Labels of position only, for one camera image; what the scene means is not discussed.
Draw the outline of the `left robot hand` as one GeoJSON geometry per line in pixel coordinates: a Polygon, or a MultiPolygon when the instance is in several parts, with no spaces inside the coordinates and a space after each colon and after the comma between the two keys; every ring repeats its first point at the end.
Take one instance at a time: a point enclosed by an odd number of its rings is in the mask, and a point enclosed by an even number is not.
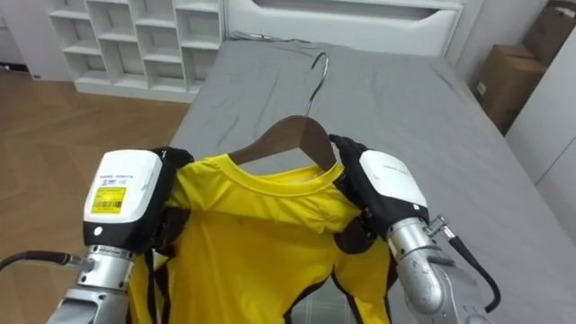
{"type": "Polygon", "coordinates": [[[103,154],[83,210],[86,246],[143,254],[172,245],[188,207],[169,207],[176,173],[194,157],[180,148],[118,149],[103,154]]]}

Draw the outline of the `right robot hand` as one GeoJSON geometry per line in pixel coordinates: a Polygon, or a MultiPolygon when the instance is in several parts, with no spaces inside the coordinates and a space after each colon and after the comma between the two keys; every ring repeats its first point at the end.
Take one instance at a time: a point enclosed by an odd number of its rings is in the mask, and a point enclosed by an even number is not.
{"type": "Polygon", "coordinates": [[[344,168],[334,186],[359,210],[334,235],[341,251],[349,255],[364,253],[406,219],[429,223],[427,199],[404,162],[349,137],[328,137],[336,145],[344,168]]]}

